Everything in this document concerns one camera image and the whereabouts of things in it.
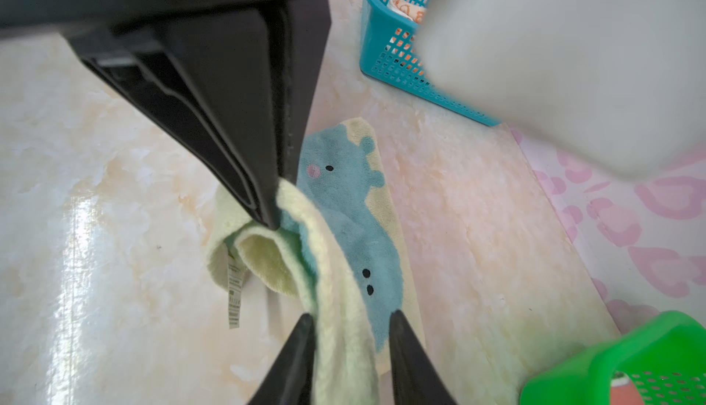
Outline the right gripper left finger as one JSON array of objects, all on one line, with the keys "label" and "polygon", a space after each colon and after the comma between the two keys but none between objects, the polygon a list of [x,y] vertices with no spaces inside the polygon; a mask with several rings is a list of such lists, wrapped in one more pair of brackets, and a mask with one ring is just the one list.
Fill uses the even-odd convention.
[{"label": "right gripper left finger", "polygon": [[249,405],[309,405],[312,400],[316,334],[314,318],[304,313]]}]

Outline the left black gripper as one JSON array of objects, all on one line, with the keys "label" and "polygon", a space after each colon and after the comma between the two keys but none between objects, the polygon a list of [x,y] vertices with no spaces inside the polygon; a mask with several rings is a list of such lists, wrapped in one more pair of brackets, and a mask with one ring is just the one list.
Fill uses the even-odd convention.
[{"label": "left black gripper", "polygon": [[4,39],[101,26],[69,38],[81,62],[272,230],[330,25],[328,0],[1,0]]}]

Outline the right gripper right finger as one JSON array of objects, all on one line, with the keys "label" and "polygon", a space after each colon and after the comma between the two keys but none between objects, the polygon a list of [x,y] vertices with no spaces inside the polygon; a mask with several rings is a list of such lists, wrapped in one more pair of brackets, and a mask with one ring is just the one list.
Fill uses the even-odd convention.
[{"label": "right gripper right finger", "polygon": [[400,310],[390,318],[389,344],[395,404],[457,404]]}]

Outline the teal yellow hippo towel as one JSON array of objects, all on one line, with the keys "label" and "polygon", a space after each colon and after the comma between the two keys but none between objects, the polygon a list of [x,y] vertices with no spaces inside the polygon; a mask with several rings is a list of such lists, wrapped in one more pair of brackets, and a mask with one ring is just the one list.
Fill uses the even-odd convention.
[{"label": "teal yellow hippo towel", "polygon": [[299,300],[315,324],[313,401],[375,404],[389,372],[389,323],[423,323],[399,217],[372,126],[362,118],[307,136],[295,184],[276,196],[281,224],[215,194],[208,269],[238,301],[246,276]]}]

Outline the pink orange towel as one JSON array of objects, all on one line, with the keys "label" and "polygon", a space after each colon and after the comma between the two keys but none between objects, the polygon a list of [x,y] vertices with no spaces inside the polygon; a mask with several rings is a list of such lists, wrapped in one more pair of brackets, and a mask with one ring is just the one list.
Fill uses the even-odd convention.
[{"label": "pink orange towel", "polygon": [[644,405],[643,398],[625,373],[618,372],[610,381],[610,405]]}]

